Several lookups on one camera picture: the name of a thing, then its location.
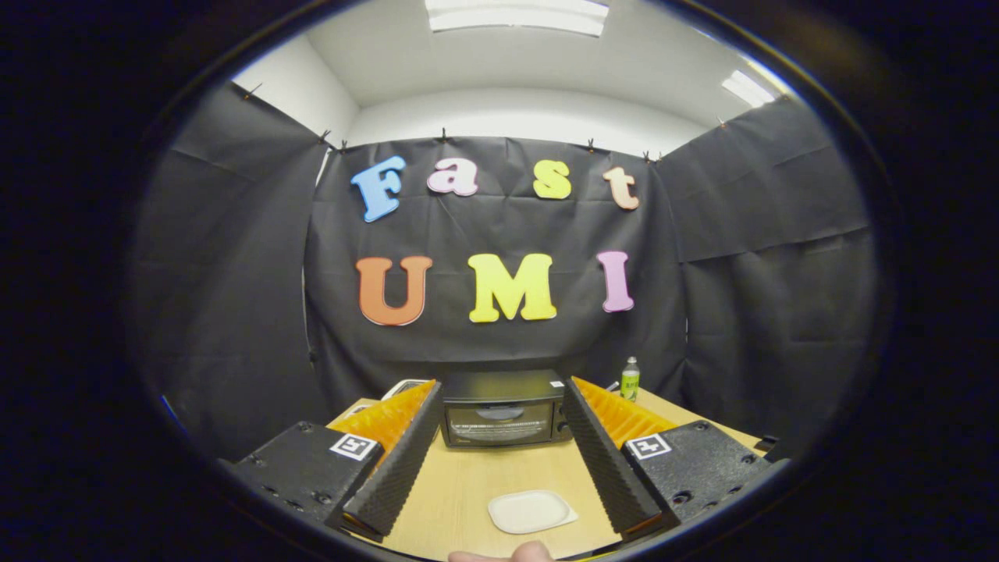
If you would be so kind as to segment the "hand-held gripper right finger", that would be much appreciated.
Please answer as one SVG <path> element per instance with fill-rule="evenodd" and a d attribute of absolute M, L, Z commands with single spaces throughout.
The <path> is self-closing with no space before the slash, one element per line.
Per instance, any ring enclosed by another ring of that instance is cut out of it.
<path fill-rule="evenodd" d="M 563 415 L 625 542 L 706 519 L 778 469 L 707 420 L 675 425 L 577 377 Z"/>

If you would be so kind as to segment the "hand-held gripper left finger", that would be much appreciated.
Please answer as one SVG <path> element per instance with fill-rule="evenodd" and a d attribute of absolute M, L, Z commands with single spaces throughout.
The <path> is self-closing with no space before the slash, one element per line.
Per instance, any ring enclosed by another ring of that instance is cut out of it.
<path fill-rule="evenodd" d="M 379 542 L 393 530 L 443 415 L 429 380 L 324 426 L 300 421 L 224 467 L 290 514 Z"/>

